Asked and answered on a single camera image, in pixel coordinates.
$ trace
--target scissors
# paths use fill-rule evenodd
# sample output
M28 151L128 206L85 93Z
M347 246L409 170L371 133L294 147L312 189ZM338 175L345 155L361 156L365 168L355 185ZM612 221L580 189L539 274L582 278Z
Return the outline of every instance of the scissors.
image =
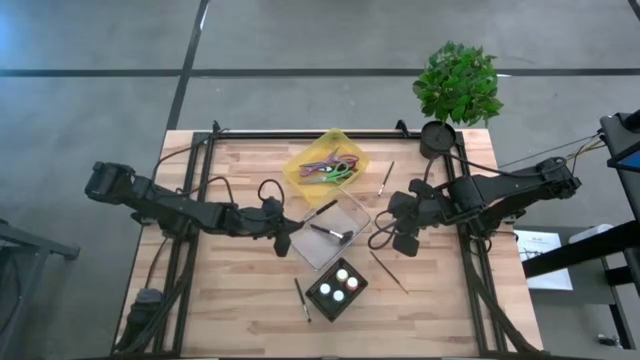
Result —
M324 176L320 176L314 179L307 179L300 182L300 184L320 184L332 182L334 184L341 184L344 180L353 175L351 167L346 162L340 162L336 165L330 173Z
M333 152L329 154L329 156L327 157L327 160L325 161L300 165L300 176L303 176L303 177L309 176L316 171L320 171L320 169L322 168L325 168L325 172L327 172L326 171L327 166L339 164L342 162L347 163L349 167L352 167L358 162L358 160L360 160L360 158L354 154L342 154L336 157L336 153L338 152L338 149L340 148L336 148L335 150L333 150Z

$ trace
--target black paint palette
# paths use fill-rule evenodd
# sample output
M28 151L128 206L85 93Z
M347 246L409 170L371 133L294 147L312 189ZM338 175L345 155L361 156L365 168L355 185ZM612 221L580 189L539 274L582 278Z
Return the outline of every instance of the black paint palette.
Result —
M348 277L354 277L358 280L358 287L355 290L347 288L347 282L340 282L337 278L338 270L344 269L349 274ZM320 292L320 285L328 284L331 291L327 295ZM331 267L322 275L311 287L305 295L320 310L320 312L329 321L333 322L342 314L342 312L355 300L358 295L367 287L369 283L360 275L344 258L338 259ZM344 293L344 299L337 302L333 299L333 293L340 290Z

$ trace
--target potted plant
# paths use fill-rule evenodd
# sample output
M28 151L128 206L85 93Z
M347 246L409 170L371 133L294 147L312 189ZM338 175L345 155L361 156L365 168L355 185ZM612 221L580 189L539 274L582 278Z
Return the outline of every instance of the potted plant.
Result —
M449 151L455 142L455 131L447 124L473 125L496 115L503 104L496 99L498 75L482 47L466 47L448 42L429 57L429 64L413 92L422 102L425 117L435 116L423 128L420 153L429 159Z

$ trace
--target white paper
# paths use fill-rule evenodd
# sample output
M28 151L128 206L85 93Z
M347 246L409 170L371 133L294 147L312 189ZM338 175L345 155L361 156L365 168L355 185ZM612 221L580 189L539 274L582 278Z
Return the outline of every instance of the white paper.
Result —
M556 233L522 230L516 230L515 233L519 237L518 251L520 252L520 261L534 258L562 246L560 237ZM527 284L529 289L573 290L569 270L567 269L529 278L527 279Z

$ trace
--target black plant pot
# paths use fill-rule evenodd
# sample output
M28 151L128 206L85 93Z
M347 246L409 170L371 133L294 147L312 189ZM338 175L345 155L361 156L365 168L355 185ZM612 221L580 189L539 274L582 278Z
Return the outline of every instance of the black plant pot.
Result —
M456 141L456 132L447 123L430 121L420 132L420 154L427 159L435 159L449 149Z

